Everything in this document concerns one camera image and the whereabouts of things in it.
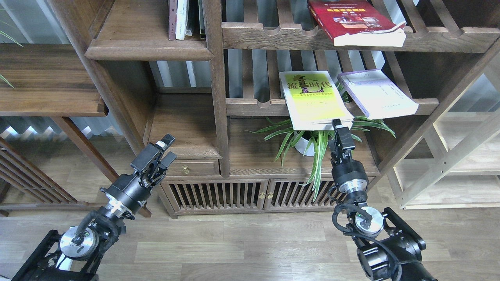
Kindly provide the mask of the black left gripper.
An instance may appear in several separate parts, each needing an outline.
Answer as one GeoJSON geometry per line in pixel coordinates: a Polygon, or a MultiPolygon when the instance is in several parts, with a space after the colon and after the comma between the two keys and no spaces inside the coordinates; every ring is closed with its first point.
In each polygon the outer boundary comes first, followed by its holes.
{"type": "Polygon", "coordinates": [[[168,167],[177,158],[171,151],[164,152],[175,142],[175,137],[166,134],[155,144],[148,144],[143,151],[132,161],[133,174],[122,174],[107,189],[101,188],[109,198],[107,209],[110,212],[120,210],[134,215],[143,208],[152,189],[166,176],[168,167]]]}

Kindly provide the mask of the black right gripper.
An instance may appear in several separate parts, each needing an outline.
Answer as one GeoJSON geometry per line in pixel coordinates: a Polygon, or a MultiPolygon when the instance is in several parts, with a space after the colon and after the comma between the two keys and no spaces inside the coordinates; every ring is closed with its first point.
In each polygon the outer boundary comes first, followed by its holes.
{"type": "Polygon", "coordinates": [[[332,120],[335,139],[329,141],[331,150],[332,177],[342,193],[366,191],[368,177],[361,162],[352,158],[355,143],[348,127],[340,119],[332,120]]]}

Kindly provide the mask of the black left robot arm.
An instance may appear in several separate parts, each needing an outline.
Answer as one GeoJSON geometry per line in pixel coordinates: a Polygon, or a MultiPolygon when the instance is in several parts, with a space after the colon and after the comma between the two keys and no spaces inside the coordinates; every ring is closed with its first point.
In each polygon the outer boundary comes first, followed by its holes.
{"type": "Polygon", "coordinates": [[[13,277],[14,281],[97,281],[105,252],[125,233],[124,219],[134,219],[152,190],[166,176],[176,154],[168,151],[175,137],[149,143],[131,162],[133,174],[122,174],[107,189],[109,202],[90,211],[78,226],[59,234],[51,230],[13,277]]]}

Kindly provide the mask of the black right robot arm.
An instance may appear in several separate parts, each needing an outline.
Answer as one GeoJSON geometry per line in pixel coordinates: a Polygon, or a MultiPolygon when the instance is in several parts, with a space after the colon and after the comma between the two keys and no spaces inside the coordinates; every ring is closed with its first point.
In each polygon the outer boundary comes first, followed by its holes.
{"type": "Polygon", "coordinates": [[[361,162],[352,158],[355,149],[350,130],[332,120],[335,137],[329,141],[335,189],[345,198],[332,214],[334,226],[357,246],[357,257],[372,281],[432,281],[422,264],[426,244],[400,216],[387,207],[383,212],[367,205],[368,177],[361,162]]]}

